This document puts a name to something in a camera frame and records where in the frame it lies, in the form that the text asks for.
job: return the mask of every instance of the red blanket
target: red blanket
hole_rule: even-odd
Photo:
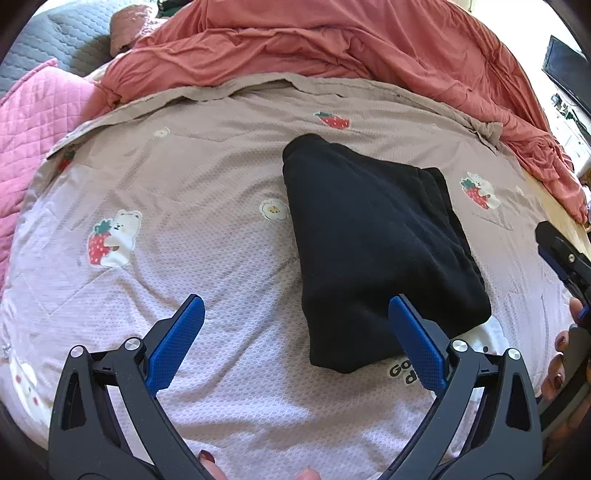
[[[261,72],[395,83],[485,122],[572,217],[572,163],[511,52],[447,0],[194,0],[108,68],[111,101]]]

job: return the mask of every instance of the blue gripper pad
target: blue gripper pad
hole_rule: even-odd
[[[419,319],[400,297],[390,300],[388,318],[423,387],[441,395],[447,387],[445,360]]]
[[[204,320],[205,305],[195,297],[150,355],[146,386],[152,396],[170,386]]]

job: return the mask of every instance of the gray quilted blanket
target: gray quilted blanket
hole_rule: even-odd
[[[109,22],[117,10],[150,0],[76,0],[35,15],[0,65],[0,97],[26,72],[55,57],[85,76],[111,59]]]

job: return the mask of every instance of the fingernail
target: fingernail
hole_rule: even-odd
[[[199,455],[197,455],[197,460],[208,460],[211,463],[216,463],[216,459],[207,450],[201,450],[201,452],[199,452]]]
[[[562,384],[564,383],[564,378],[562,378],[561,374],[556,374],[556,376],[552,380],[552,383],[556,390],[560,390],[560,387],[562,387]]]

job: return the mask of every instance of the folded black garment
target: folded black garment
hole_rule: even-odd
[[[388,321],[404,293],[448,337],[491,304],[441,171],[376,160],[314,134],[283,151],[310,362],[349,373],[403,354]]]

